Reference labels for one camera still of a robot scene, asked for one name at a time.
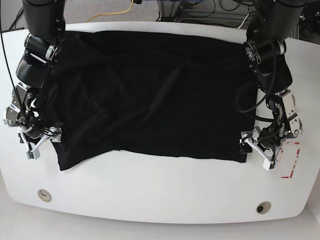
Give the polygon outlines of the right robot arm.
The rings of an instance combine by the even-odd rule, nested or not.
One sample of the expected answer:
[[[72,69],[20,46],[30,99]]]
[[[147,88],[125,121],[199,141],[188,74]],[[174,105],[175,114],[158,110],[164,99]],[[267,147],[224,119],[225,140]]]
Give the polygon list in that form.
[[[62,48],[66,29],[65,1],[24,0],[22,9],[29,34],[16,70],[19,83],[13,85],[12,102],[5,111],[4,122],[10,127],[18,127],[20,138],[27,141],[52,138],[54,133],[41,127],[31,104]]]

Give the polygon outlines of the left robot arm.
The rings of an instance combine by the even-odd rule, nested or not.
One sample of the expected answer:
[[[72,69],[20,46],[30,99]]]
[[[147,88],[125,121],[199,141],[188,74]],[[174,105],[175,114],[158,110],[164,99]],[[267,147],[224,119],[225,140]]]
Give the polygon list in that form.
[[[264,92],[262,101],[273,115],[271,125],[250,139],[262,151],[276,153],[286,139],[294,139],[302,132],[295,98],[289,90],[293,78],[285,59],[285,40],[297,26],[306,4],[305,0],[252,1],[255,13],[247,27],[244,47]]]

